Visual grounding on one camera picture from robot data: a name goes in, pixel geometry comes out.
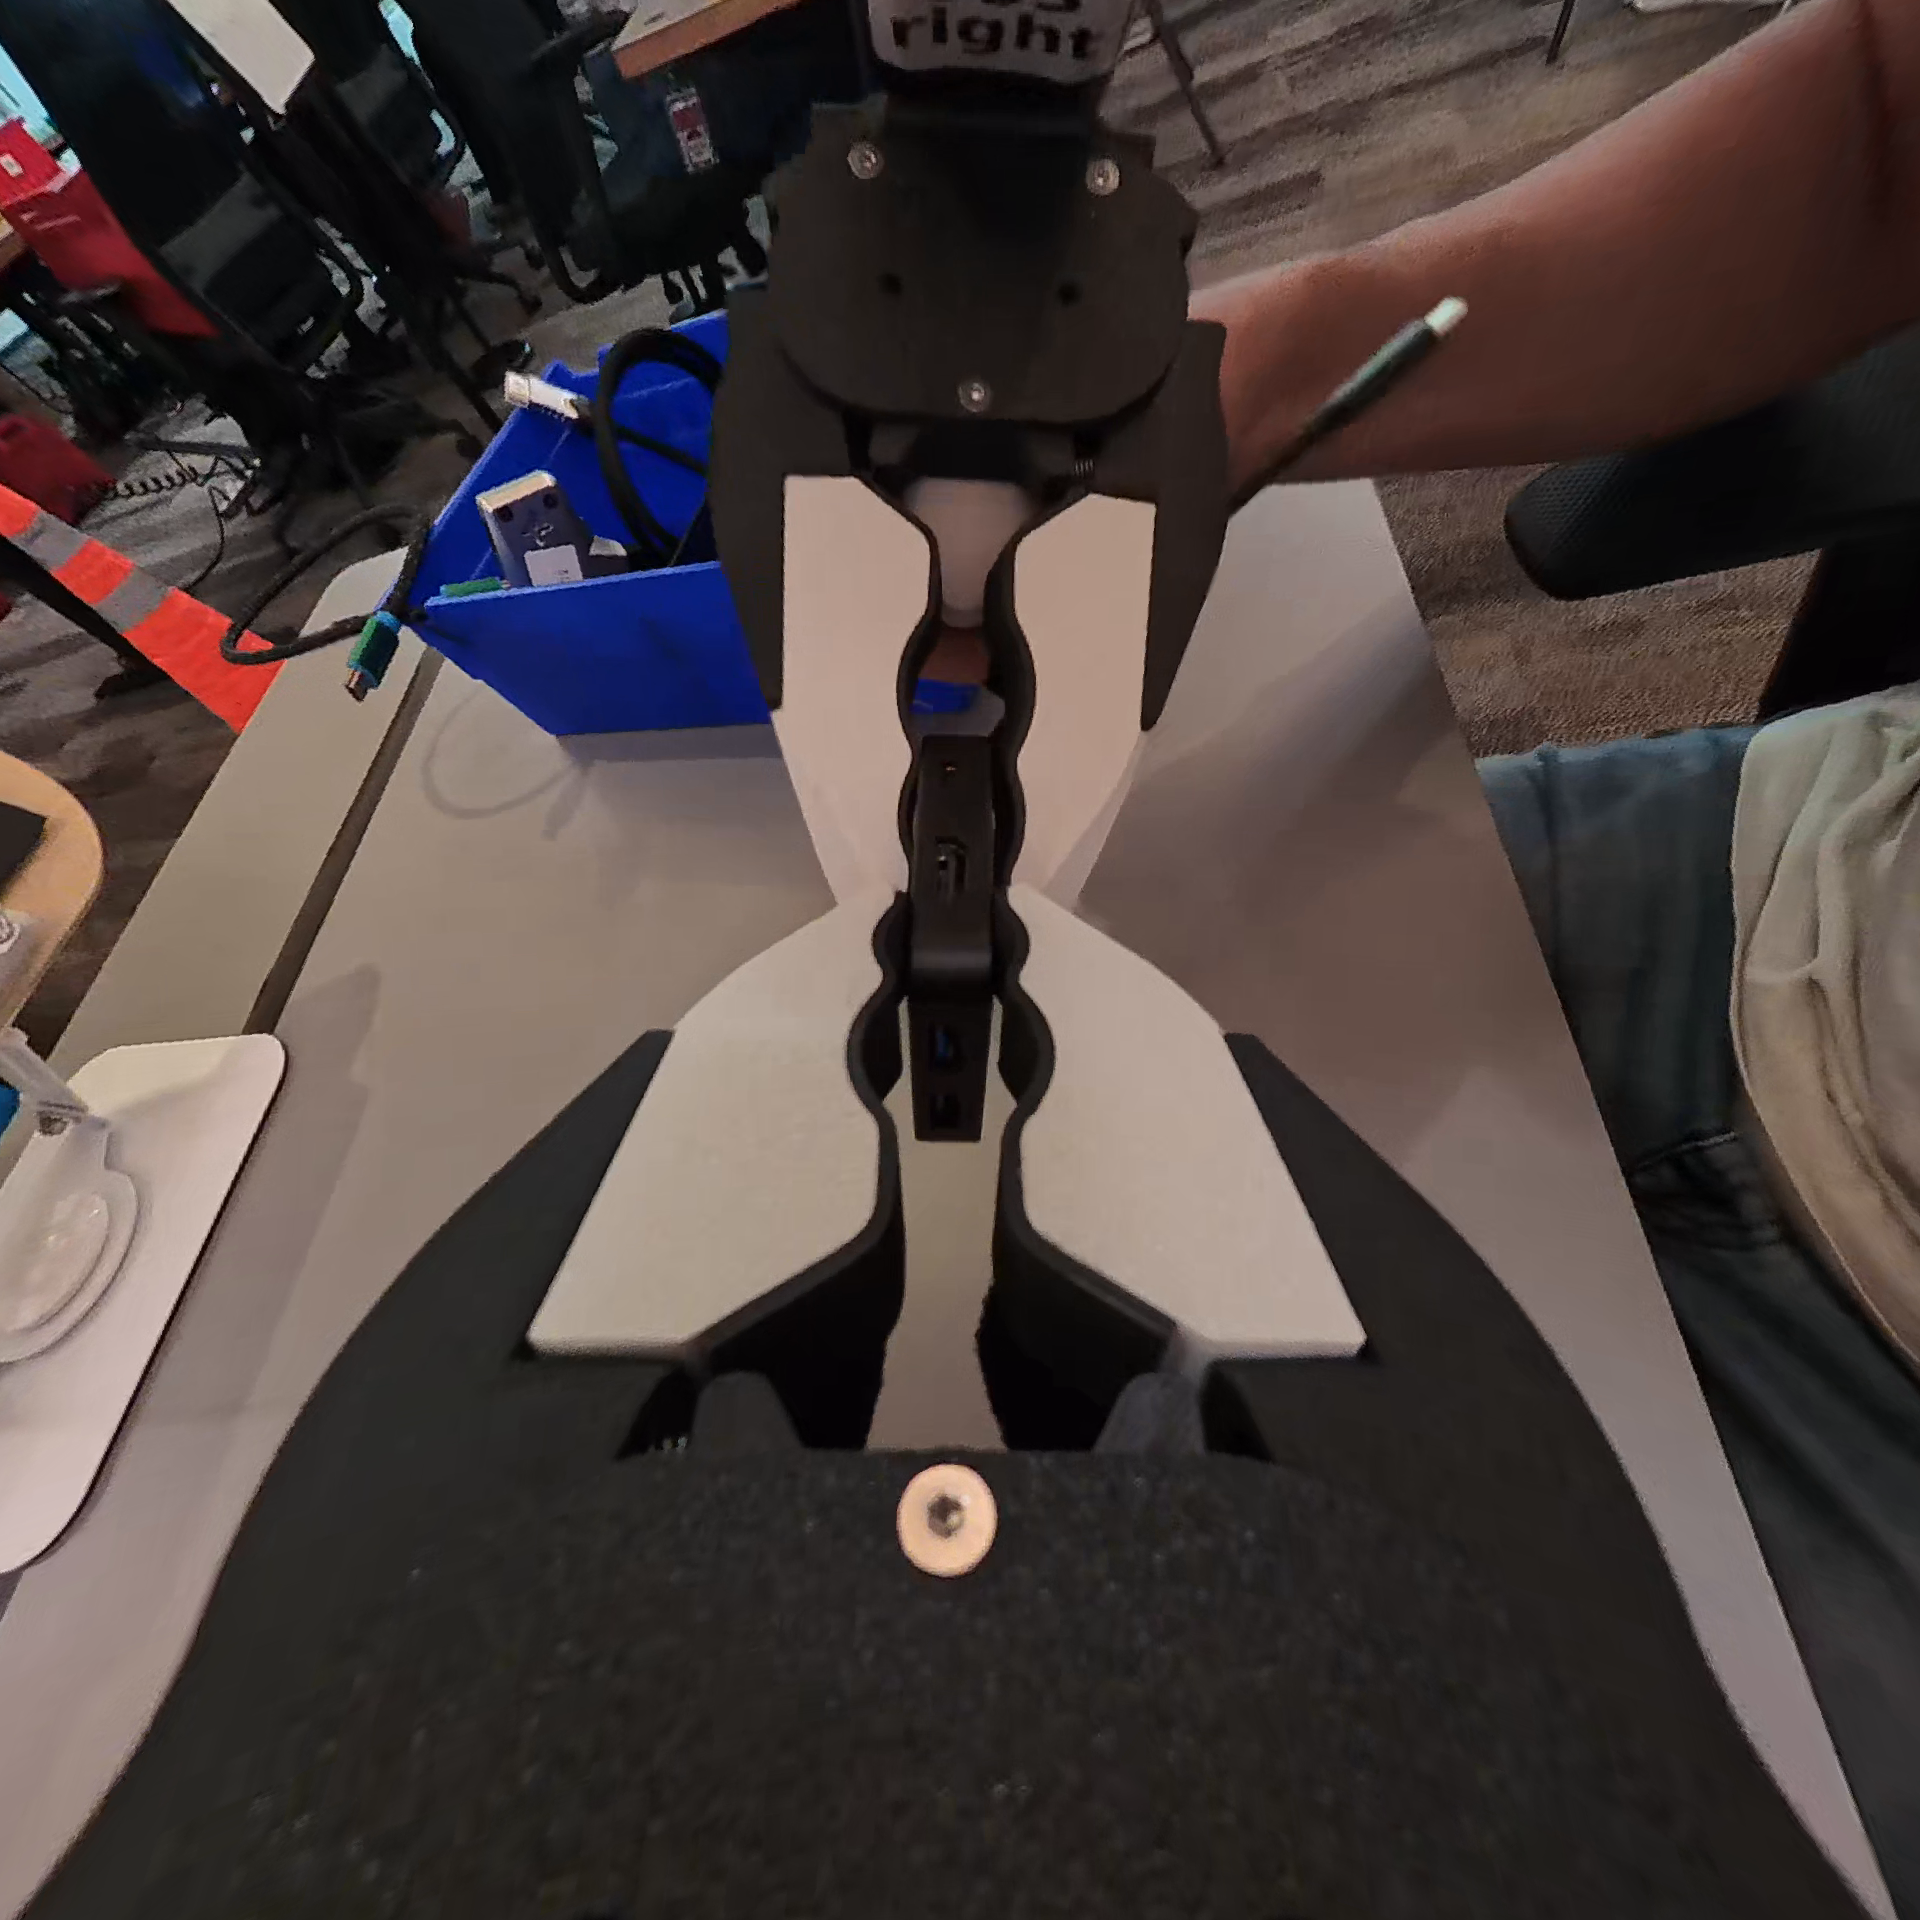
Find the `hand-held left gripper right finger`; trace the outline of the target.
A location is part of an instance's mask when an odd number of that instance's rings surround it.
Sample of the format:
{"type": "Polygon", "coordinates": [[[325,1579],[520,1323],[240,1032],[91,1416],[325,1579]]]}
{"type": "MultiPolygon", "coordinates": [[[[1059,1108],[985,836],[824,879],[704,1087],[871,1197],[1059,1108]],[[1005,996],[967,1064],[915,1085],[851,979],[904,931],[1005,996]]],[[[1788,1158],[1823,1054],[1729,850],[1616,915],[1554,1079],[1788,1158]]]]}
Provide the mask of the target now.
{"type": "Polygon", "coordinates": [[[1011,1250],[1089,1286],[1149,1348],[1356,1358],[1361,1320],[1220,1022],[1034,885],[1005,905],[1011,1250]]]}

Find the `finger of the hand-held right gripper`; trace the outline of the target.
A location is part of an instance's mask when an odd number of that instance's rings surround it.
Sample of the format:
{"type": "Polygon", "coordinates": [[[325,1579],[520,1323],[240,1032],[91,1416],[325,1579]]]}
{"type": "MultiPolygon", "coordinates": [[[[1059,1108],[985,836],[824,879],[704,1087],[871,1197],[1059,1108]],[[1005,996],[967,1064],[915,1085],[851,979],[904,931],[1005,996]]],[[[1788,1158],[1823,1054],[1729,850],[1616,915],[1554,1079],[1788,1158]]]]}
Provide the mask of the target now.
{"type": "Polygon", "coordinates": [[[1075,903],[1133,779],[1155,507],[1085,492],[985,578],[998,878],[1075,903]]]}
{"type": "Polygon", "coordinates": [[[901,663],[940,612],[928,529],[854,476],[781,483],[779,756],[834,903],[906,885],[901,663]]]}

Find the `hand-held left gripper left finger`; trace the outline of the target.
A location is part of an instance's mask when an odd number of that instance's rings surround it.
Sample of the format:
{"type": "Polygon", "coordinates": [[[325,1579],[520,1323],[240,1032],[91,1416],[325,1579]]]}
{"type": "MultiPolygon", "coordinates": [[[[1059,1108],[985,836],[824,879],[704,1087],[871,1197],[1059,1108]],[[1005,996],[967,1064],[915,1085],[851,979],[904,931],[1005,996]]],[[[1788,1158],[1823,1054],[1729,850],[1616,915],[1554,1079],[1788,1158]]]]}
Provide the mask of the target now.
{"type": "Polygon", "coordinates": [[[534,1352],[687,1358],[873,1223],[895,1071],[859,1079],[854,1029],[893,903],[854,891],[684,1011],[534,1309],[534,1352]]]}

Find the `blue plastic bin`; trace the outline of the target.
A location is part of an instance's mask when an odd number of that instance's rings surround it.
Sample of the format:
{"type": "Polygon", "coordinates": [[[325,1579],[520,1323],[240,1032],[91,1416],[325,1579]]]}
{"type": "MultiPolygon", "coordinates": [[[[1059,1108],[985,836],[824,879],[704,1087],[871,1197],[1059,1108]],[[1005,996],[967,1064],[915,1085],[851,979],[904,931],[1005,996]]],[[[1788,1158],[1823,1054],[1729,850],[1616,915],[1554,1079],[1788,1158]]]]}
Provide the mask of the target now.
{"type": "Polygon", "coordinates": [[[472,463],[428,540],[415,630],[555,737],[761,725],[788,719],[794,696],[821,696],[827,656],[870,639],[851,692],[826,696],[851,714],[864,700],[897,731],[900,654],[929,609],[925,536],[848,472],[781,469],[784,454],[840,454],[835,419],[803,390],[761,315],[746,317],[746,368],[716,385],[648,357],[612,393],[618,428],[672,447],[615,442],[640,502],[678,538],[678,566],[509,585],[479,498],[544,474],[588,536],[636,543],[596,447],[592,423],[520,404],[472,463]]]}

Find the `black braided cable green plugs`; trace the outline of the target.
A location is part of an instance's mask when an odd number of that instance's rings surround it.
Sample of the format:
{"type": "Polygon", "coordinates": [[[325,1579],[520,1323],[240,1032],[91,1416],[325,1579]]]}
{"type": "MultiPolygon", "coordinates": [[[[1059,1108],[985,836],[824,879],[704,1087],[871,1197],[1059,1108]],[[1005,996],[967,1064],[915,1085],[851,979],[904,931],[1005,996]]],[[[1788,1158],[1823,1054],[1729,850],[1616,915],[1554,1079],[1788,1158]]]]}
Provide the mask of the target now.
{"type": "Polygon", "coordinates": [[[218,638],[219,660],[234,668],[275,666],[349,639],[345,692],[361,702],[384,681],[403,630],[417,627],[424,617],[425,601],[417,587],[432,532],[433,522],[421,509],[391,499],[375,502],[339,517],[317,538],[294,545],[287,560],[248,607],[228,619],[218,638]],[[371,612],[360,619],[339,617],[303,634],[252,635],[255,617],[273,600],[331,557],[338,548],[371,532],[395,534],[400,540],[394,582],[371,612]]]}

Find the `person's right forearm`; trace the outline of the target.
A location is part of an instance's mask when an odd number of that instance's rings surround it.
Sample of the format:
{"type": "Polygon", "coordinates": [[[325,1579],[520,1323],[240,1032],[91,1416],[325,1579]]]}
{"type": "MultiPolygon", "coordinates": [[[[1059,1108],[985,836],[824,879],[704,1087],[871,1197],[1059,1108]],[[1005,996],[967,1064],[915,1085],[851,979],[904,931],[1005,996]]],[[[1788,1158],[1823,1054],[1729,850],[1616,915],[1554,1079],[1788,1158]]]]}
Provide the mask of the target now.
{"type": "Polygon", "coordinates": [[[1238,494],[1445,298],[1452,341],[1299,478],[1583,459],[1780,397],[1916,324],[1918,6],[1800,3],[1518,179],[1191,301],[1238,494]]]}

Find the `black office chair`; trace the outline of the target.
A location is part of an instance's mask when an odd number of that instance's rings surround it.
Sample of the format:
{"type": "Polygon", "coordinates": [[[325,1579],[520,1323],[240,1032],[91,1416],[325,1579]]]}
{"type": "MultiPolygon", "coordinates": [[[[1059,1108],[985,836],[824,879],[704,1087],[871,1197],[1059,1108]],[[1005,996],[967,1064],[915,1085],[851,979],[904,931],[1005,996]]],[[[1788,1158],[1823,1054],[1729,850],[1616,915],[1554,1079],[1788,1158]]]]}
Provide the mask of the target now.
{"type": "Polygon", "coordinates": [[[765,269],[749,214],[756,186],[735,169],[653,174],[623,145],[600,154],[580,81],[621,31],[621,12],[589,3],[569,20],[558,3],[523,1],[400,9],[509,233],[574,303],[679,276],[701,315],[725,299],[727,253],[746,276],[765,269]]]}

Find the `person's denim legs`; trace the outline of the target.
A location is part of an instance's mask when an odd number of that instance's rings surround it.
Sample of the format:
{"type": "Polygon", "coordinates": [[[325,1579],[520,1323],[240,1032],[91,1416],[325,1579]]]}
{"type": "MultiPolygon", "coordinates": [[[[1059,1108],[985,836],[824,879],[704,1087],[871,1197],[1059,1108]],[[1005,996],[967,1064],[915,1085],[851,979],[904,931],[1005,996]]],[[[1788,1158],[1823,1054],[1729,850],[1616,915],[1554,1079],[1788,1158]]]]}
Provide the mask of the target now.
{"type": "Polygon", "coordinates": [[[1916,1367],[1789,1221],[1729,1034],[1749,729],[1477,767],[1895,1915],[1916,1915],[1916,1367]]]}

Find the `orange grey striped barrier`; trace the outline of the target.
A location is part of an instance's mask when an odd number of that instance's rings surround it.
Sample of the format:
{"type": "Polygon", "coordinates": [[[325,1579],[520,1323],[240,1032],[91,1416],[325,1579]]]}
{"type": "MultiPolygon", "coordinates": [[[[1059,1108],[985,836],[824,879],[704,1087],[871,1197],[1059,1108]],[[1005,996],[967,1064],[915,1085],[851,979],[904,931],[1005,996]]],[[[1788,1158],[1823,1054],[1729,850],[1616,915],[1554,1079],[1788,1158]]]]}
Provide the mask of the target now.
{"type": "Polygon", "coordinates": [[[264,641],[248,627],[238,630],[234,661],[225,613],[9,488],[2,488],[2,579],[3,595],[25,595],[121,663],[147,668],[234,733],[278,673],[278,660],[249,661],[264,641]]]}

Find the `red bag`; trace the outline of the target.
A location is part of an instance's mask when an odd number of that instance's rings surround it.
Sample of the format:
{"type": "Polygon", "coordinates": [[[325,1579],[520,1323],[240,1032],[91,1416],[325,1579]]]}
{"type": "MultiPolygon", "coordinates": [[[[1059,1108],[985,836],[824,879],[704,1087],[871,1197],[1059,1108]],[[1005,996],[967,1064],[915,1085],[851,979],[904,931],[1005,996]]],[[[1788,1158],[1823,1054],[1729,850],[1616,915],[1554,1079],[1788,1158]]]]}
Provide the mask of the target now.
{"type": "Polygon", "coordinates": [[[114,476],[57,428],[2,411],[2,488],[78,526],[107,498],[114,476]]]}

